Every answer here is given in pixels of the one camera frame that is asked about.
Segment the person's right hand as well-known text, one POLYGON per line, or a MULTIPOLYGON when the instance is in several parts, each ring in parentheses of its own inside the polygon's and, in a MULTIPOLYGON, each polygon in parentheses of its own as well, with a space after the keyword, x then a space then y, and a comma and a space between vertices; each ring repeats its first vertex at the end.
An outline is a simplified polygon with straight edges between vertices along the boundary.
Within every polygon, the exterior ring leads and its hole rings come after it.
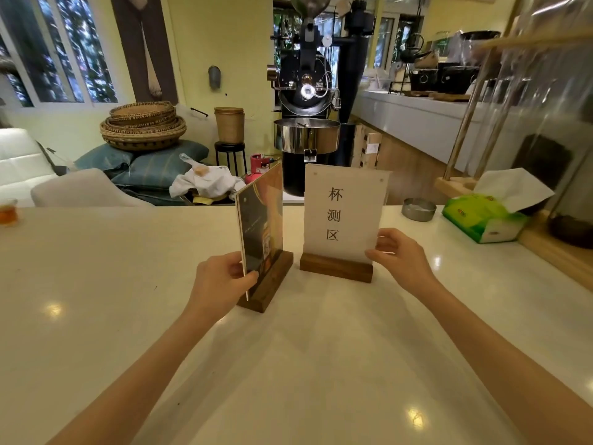
POLYGON ((441 288, 418 242, 396 228, 377 232, 377 250, 391 253, 391 268, 386 269, 405 291, 420 298, 441 288))

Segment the white paper sign with wooden base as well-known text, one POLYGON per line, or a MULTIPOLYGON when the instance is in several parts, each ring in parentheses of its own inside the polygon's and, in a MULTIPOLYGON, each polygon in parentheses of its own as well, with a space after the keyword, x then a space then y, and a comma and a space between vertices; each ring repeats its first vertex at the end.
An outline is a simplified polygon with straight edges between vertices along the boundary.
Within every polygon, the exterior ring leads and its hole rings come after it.
POLYGON ((304 243, 300 269, 369 284, 391 172, 305 166, 304 243))

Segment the dark acrylic sign with wooden base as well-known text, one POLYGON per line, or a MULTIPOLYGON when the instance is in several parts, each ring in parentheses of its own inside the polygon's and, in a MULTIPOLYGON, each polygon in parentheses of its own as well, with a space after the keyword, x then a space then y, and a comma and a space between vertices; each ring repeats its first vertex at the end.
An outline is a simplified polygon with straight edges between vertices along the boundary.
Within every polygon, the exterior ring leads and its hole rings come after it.
POLYGON ((258 273, 238 305, 257 313, 267 310, 293 266, 293 253, 284 250, 283 192, 278 162, 235 195, 243 273, 258 273))

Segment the person's right forearm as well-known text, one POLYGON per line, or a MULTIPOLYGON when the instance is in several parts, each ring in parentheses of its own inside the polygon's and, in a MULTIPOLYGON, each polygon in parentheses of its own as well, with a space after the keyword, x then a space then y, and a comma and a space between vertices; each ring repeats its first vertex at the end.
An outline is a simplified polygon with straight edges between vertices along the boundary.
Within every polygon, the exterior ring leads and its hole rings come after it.
POLYGON ((593 406, 508 342, 438 281, 408 291, 433 314, 531 445, 593 445, 593 406))

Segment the round metal ashtray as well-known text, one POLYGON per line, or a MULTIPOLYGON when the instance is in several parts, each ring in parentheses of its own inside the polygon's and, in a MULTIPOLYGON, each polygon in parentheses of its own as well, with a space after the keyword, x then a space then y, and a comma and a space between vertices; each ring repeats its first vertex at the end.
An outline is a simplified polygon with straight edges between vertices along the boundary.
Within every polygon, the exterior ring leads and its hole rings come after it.
POLYGON ((403 201, 402 215, 415 222, 427 223, 435 215, 437 206, 426 199, 410 197, 403 201))

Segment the white crumpled cloth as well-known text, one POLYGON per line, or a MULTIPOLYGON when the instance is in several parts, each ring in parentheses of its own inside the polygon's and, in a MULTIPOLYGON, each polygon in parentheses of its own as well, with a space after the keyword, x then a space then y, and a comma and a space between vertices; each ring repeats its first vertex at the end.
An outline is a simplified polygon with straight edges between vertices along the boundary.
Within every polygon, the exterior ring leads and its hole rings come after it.
POLYGON ((185 195, 194 189, 202 198, 216 199, 221 196, 229 196, 235 199, 237 192, 246 187, 246 183, 240 177, 232 175, 226 166, 209 166, 198 163, 186 154, 180 154, 182 162, 189 164, 190 169, 184 174, 178 175, 169 187, 172 198, 185 195))

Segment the green tissue pack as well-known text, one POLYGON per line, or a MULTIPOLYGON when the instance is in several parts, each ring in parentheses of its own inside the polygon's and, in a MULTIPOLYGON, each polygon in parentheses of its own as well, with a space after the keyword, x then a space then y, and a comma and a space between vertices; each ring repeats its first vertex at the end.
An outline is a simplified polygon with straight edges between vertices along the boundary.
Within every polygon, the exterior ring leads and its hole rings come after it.
POLYGON ((523 168, 486 171, 470 194, 450 199, 441 213, 477 244, 511 242, 529 222, 523 210, 553 195, 523 168))

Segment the black round stool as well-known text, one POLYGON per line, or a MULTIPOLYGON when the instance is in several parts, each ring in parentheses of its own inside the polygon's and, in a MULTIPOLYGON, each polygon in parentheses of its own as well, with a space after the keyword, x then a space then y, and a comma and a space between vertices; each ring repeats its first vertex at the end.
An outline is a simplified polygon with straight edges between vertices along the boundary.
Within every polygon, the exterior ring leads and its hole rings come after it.
POLYGON ((248 173, 247 159, 246 159, 246 144, 241 143, 226 143, 217 141, 214 143, 216 165, 221 166, 219 154, 225 155, 226 166, 237 177, 244 177, 248 173))

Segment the white counter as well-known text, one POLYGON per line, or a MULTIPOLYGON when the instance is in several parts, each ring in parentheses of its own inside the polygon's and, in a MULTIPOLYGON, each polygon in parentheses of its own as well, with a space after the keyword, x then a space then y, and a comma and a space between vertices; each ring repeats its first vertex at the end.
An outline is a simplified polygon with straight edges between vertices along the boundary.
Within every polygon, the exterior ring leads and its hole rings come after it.
MULTIPOLYGON (((379 131, 399 139, 413 148, 447 164, 456 136, 464 117, 467 103, 449 103, 430 98, 414 98, 389 94, 386 91, 359 91, 355 98, 352 116, 357 117, 379 131)), ((455 169, 463 171, 467 164, 474 174, 482 156, 487 137, 480 127, 487 117, 490 103, 478 102, 466 134, 455 169)), ((516 143, 502 143, 512 139, 501 132, 492 151, 486 170, 511 168, 520 147, 516 143)))

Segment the blue-green cushion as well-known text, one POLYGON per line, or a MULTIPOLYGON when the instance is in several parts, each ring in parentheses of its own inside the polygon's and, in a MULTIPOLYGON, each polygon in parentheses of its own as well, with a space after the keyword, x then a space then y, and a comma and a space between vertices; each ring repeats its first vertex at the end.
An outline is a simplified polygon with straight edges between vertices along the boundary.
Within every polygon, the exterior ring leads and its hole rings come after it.
POLYGON ((137 155, 129 168, 113 176, 111 182, 117 186, 168 190, 177 176, 191 169, 191 164, 181 159, 182 154, 201 163, 209 156, 209 151, 198 142, 180 140, 170 148, 137 155))
POLYGON ((91 168, 107 172, 123 172, 129 170, 134 154, 112 147, 107 143, 93 148, 74 161, 78 170, 91 168))

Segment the black coffee roaster machine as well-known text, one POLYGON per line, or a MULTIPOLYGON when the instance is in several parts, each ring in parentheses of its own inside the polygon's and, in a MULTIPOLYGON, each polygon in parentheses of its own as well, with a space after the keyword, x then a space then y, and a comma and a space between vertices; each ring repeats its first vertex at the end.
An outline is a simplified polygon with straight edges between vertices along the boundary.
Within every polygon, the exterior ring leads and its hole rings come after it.
POLYGON ((346 0, 335 18, 343 20, 336 32, 322 32, 316 20, 331 0, 291 0, 301 24, 295 32, 275 33, 282 45, 279 65, 267 67, 267 80, 278 96, 281 116, 274 122, 275 148, 282 153, 284 192, 303 197, 305 166, 350 166, 355 125, 349 122, 367 63, 376 17, 366 0, 346 0))

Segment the stack of woven baskets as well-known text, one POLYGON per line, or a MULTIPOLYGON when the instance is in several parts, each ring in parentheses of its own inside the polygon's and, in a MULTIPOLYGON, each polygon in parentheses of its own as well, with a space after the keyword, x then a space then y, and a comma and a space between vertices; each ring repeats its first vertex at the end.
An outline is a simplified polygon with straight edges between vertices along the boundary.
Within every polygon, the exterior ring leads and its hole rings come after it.
POLYGON ((132 153, 168 149, 186 131, 185 120, 168 101, 117 106, 100 124, 100 134, 108 145, 132 153))

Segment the wooden glass drip stand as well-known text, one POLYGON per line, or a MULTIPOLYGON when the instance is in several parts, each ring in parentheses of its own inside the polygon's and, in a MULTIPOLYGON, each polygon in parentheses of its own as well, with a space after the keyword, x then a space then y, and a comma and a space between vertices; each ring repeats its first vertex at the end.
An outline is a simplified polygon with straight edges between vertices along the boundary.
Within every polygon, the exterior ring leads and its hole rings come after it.
POLYGON ((502 36, 464 38, 463 58, 480 71, 444 176, 449 200, 470 194, 501 132, 519 145, 523 168, 554 195, 523 213, 518 241, 593 292, 593 0, 516 0, 502 36), (474 174, 455 169, 478 102, 490 103, 474 174))

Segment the white sofa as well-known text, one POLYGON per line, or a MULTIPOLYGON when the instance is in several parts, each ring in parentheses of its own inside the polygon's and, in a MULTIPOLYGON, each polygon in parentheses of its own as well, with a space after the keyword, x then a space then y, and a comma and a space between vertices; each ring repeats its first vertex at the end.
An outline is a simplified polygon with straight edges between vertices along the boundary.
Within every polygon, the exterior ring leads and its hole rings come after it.
POLYGON ((25 129, 0 129, 0 204, 35 207, 31 190, 57 177, 43 147, 25 129))

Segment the window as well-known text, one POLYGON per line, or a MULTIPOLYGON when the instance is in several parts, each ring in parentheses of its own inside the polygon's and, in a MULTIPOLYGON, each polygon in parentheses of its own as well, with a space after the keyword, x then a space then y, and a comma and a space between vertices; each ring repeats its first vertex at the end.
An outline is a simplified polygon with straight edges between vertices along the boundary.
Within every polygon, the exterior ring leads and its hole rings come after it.
POLYGON ((0 107, 115 105, 97 0, 0 0, 0 107))

